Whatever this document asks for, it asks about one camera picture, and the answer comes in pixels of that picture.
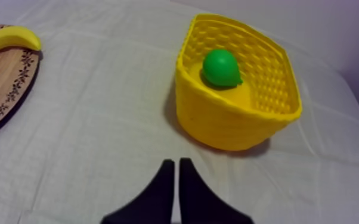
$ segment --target green fruit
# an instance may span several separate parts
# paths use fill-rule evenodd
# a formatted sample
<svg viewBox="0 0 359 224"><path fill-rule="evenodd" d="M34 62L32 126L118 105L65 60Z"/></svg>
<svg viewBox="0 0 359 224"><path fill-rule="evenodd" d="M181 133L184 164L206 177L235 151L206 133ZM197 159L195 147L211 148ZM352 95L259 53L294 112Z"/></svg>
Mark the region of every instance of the green fruit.
<svg viewBox="0 0 359 224"><path fill-rule="evenodd" d="M215 86L236 86L242 83L237 60L224 49L214 49L203 61L203 76Z"/></svg>

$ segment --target round wooden tray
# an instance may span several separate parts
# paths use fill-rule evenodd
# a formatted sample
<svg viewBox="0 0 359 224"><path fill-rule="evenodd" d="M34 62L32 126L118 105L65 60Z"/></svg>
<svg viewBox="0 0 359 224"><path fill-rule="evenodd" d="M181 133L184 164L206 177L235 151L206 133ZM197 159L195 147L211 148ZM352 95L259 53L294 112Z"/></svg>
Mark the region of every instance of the round wooden tray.
<svg viewBox="0 0 359 224"><path fill-rule="evenodd" d="M32 88L39 65L39 54L24 48L0 51L0 127L21 106Z"/></svg>

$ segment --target yellow banana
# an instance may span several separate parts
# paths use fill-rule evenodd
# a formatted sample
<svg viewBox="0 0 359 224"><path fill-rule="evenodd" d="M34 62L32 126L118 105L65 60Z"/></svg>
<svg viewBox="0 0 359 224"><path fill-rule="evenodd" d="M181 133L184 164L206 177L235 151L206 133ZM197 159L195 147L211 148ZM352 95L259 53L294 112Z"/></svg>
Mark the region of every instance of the yellow banana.
<svg viewBox="0 0 359 224"><path fill-rule="evenodd" d="M0 29L0 49L9 46L19 46L40 51L41 40L28 28L9 26Z"/></svg>

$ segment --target white tablecloth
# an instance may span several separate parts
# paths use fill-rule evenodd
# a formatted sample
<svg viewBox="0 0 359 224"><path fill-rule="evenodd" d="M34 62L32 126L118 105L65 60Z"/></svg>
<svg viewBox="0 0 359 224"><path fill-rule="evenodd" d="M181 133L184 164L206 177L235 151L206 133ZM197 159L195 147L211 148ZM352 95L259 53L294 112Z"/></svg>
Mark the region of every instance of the white tablecloth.
<svg viewBox="0 0 359 224"><path fill-rule="evenodd" d="M180 157L256 223L359 223L358 103L340 75L290 44L276 39L302 94L297 122L245 153L183 134L175 60L199 12L169 1L0 1L0 23L29 27L44 45L32 92L0 130L0 224L98 223Z"/></svg>

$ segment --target plastic basket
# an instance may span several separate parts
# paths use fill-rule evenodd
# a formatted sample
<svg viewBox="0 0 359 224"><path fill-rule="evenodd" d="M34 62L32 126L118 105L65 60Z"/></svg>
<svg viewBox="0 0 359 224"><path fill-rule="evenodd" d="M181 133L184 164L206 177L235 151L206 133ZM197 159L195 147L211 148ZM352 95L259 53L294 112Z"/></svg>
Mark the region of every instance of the plastic basket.
<svg viewBox="0 0 359 224"><path fill-rule="evenodd" d="M237 58L243 91L214 90L201 82L205 55L223 48ZM238 21L199 14L191 22L175 74L180 125L198 141L246 150L296 120L302 103L283 48Z"/></svg>

